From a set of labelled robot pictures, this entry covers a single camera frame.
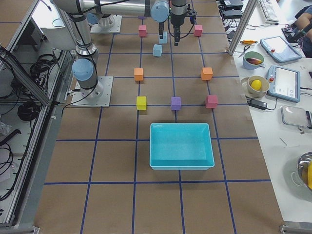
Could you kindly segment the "light blue foam block carried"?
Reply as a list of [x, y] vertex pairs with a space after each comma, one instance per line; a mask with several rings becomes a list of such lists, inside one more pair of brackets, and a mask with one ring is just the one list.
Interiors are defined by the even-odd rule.
[[168, 34], [167, 31], [164, 31], [162, 36], [158, 36], [158, 43], [159, 44], [166, 44], [168, 42]]

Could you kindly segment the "light blue foam block centre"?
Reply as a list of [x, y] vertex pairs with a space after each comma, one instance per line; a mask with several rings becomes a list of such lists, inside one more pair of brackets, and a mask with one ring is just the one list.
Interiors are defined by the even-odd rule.
[[163, 48], [162, 45], [160, 45], [160, 44], [155, 44], [155, 45], [153, 46], [153, 56], [155, 56], [155, 57], [161, 57], [161, 55], [162, 55], [162, 48]]

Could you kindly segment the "crimson foam block window side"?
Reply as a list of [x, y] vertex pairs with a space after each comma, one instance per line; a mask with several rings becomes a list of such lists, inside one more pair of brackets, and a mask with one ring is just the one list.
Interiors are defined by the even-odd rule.
[[146, 25], [139, 25], [138, 26], [138, 35], [141, 38], [147, 36], [147, 26]]

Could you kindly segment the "crimson foam block desk side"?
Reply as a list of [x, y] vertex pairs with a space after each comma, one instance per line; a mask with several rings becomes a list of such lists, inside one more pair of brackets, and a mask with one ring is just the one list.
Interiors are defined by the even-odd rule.
[[202, 25], [195, 25], [194, 29], [194, 36], [201, 37], [203, 33], [203, 26]]

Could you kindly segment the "orange foam block window side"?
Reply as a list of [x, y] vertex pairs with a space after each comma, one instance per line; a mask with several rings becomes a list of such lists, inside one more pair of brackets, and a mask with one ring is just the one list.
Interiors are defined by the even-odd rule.
[[135, 81], [143, 81], [144, 80], [143, 68], [135, 68], [134, 69], [134, 80]]

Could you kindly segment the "orange foam block desk side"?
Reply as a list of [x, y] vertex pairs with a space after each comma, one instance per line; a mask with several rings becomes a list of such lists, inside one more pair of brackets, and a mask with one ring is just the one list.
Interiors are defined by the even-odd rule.
[[203, 67], [201, 69], [201, 79], [202, 80], [211, 80], [213, 77], [213, 70], [211, 67]]

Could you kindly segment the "purple foam block near teal tray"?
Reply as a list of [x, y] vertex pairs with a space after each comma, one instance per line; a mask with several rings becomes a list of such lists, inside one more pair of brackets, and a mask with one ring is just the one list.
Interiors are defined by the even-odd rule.
[[171, 97], [171, 110], [179, 111], [181, 109], [181, 97]]

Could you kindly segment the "yellow foam block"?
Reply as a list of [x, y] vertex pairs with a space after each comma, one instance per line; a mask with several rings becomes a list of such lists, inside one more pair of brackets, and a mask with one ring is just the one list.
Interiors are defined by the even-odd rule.
[[138, 96], [136, 98], [136, 108], [137, 110], [147, 109], [147, 97], [146, 96]]

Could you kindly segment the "black scissors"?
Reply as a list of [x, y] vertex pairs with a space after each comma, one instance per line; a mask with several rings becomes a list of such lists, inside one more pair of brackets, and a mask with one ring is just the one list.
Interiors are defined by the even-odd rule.
[[250, 45], [245, 45], [243, 48], [243, 52], [239, 55], [239, 57], [244, 56], [249, 48], [250, 48]]

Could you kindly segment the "orange brass tool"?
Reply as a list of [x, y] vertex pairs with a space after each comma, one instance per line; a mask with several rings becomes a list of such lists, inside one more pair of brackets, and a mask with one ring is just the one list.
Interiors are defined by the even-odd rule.
[[245, 44], [245, 45], [251, 45], [251, 44], [257, 44], [258, 41], [256, 40], [242, 40], [240, 41], [241, 44]]

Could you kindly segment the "crimson foam block far corner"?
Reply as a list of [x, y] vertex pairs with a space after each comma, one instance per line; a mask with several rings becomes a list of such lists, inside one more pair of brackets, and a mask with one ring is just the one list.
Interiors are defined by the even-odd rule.
[[205, 99], [205, 107], [207, 109], [214, 109], [218, 105], [218, 97], [217, 95], [207, 95]]

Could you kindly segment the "light blue bowl with fruit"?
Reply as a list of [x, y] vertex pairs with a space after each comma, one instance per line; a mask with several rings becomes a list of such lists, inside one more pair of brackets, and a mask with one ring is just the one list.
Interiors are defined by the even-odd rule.
[[243, 67], [247, 70], [254, 70], [260, 67], [264, 62], [264, 57], [255, 51], [247, 52], [243, 56]]

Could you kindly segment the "yellow lemon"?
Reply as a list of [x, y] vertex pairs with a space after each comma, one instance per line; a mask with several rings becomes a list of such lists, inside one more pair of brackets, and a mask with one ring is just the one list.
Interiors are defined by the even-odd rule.
[[256, 91], [260, 91], [261, 87], [262, 87], [262, 82], [259, 79], [255, 79], [251, 82], [250, 86], [256, 90]]

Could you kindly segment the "cream bowl with lemon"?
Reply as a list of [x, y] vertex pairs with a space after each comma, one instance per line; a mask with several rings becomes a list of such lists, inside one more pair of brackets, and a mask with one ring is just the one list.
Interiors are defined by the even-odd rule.
[[261, 76], [251, 76], [247, 79], [247, 94], [252, 98], [261, 98], [269, 90], [269, 82]]

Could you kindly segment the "blue teach pendant upper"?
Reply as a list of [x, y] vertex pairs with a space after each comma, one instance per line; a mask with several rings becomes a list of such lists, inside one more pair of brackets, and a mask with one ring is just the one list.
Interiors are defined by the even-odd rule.
[[281, 36], [263, 38], [260, 40], [261, 46], [278, 63], [285, 63], [302, 58], [286, 40]]

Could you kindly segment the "blue teach pendant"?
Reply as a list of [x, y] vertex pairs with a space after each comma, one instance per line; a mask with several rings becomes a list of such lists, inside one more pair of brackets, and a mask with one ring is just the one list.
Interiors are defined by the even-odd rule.
[[300, 72], [272, 65], [267, 72], [269, 89], [267, 95], [290, 102], [300, 101]]
[[263, 38], [260, 40], [261, 46], [278, 63], [285, 63], [302, 58], [286, 40], [281, 36]]

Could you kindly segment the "black power adapter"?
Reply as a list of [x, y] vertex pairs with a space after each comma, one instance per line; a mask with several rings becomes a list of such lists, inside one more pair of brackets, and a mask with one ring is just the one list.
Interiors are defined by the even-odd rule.
[[266, 102], [262, 102], [256, 99], [249, 99], [247, 100], [247, 103], [249, 106], [260, 109], [260, 110], [266, 110], [267, 109], [267, 103]]

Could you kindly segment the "teal plastic tray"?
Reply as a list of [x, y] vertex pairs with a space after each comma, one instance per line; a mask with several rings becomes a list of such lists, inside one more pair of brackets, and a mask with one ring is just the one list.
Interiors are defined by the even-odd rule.
[[152, 123], [150, 166], [154, 170], [207, 170], [215, 166], [207, 123]]

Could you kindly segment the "blue teach pendant lower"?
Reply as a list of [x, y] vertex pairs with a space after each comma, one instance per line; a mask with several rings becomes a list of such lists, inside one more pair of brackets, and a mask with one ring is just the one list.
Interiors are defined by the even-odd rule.
[[267, 95], [290, 102], [300, 101], [300, 72], [272, 65], [267, 72], [269, 89]]

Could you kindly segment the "grey kitchen scale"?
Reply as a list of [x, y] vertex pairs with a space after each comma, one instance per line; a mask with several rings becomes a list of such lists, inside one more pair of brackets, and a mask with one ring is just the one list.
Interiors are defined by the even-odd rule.
[[303, 108], [281, 106], [282, 122], [286, 125], [312, 128], [312, 113]]

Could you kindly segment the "steel bowl with bananas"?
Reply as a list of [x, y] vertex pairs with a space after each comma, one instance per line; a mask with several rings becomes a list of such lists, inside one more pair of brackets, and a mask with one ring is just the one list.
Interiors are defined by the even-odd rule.
[[296, 189], [312, 194], [312, 152], [290, 160], [290, 181]]

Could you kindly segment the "aluminium frame post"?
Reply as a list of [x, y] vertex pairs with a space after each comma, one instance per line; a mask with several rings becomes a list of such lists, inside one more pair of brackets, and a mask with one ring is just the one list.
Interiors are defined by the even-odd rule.
[[257, 5], [257, 2], [258, 0], [248, 0], [247, 2], [247, 5], [243, 11], [243, 14], [242, 14], [242, 18], [240, 19], [240, 22], [239, 22], [239, 25], [238, 25], [238, 28], [236, 30], [236, 33], [232, 39], [232, 42], [229, 46], [229, 50], [228, 50], [228, 54], [230, 56], [232, 56], [235, 52], [235, 49], [237, 48], [239, 42], [240, 42], [240, 39], [245, 31], [245, 28], [254, 12], [254, 9]]

